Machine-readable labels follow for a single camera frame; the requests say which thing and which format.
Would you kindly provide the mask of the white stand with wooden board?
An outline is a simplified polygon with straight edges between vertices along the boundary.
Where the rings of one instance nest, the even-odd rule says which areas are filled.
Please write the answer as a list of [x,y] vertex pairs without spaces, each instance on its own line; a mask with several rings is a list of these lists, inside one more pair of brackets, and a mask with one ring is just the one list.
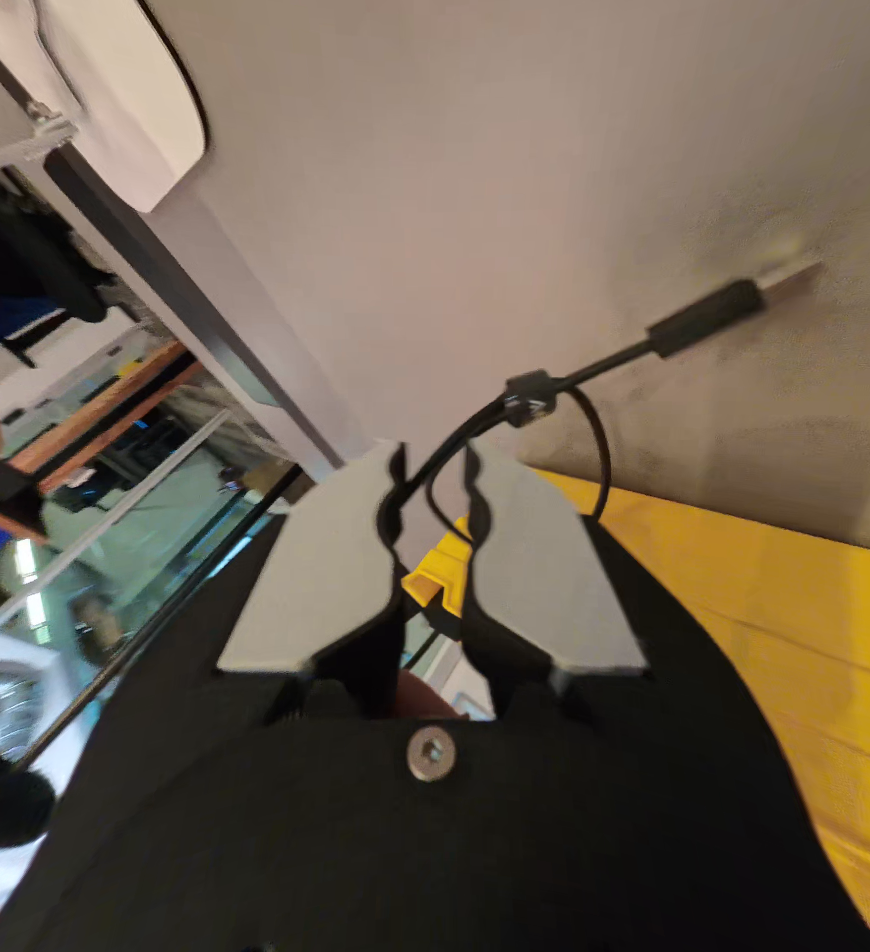
[[72,149],[151,211],[203,158],[199,103],[143,2],[0,2],[0,65],[28,132],[0,146],[0,437],[151,317],[126,280],[27,181]]

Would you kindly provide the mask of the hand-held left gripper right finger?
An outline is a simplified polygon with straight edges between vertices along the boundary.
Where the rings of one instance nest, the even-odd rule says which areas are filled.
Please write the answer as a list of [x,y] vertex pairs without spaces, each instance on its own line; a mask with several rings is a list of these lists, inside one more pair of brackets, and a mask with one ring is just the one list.
[[483,437],[465,447],[464,486],[462,648],[494,718],[524,689],[561,699],[579,679],[644,675],[648,659],[563,492]]

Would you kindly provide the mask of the yellow plastic bin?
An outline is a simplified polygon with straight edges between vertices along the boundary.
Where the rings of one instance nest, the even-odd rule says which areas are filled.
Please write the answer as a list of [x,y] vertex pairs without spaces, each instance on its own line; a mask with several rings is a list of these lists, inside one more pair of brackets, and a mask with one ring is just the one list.
[[870,550],[623,489],[604,516],[749,686],[870,924]]

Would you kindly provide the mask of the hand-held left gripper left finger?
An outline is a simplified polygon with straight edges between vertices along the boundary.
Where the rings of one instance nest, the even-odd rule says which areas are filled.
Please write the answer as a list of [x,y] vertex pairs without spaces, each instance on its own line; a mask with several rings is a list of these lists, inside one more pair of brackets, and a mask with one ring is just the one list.
[[339,682],[364,716],[386,716],[405,648],[406,486],[405,445],[387,440],[294,504],[218,669]]

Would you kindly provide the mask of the black usb cable dark plug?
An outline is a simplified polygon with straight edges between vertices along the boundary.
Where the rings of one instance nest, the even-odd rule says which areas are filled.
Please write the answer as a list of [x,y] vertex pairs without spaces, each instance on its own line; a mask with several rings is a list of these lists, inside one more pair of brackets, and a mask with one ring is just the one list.
[[460,424],[407,480],[398,495],[398,506],[404,507],[422,491],[426,505],[440,524],[450,534],[467,541],[467,536],[450,523],[435,500],[434,485],[441,471],[474,438],[502,423],[520,429],[545,419],[557,409],[560,395],[567,395],[581,410],[593,433],[600,467],[593,517],[601,519],[613,483],[612,456],[604,424],[581,392],[581,386],[650,355],[667,360],[757,317],[812,284],[821,267],[818,257],[807,255],[760,277],[732,280],[649,327],[641,341],[573,373],[553,376],[538,369],[508,379],[501,394]]

